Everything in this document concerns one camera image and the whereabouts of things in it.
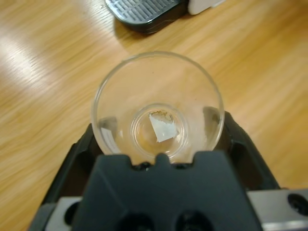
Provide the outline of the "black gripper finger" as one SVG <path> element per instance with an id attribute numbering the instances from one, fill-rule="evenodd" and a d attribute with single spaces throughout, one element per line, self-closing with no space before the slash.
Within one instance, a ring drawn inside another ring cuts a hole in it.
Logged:
<path id="1" fill-rule="evenodd" d="M 216 150 L 223 150 L 229 157 L 246 190 L 280 189 L 257 147 L 229 112 L 225 112 L 224 126 Z"/>
<path id="2" fill-rule="evenodd" d="M 81 138 L 71 146 L 42 204 L 56 203 L 61 197 L 81 196 L 96 157 L 101 154 L 89 124 Z"/>

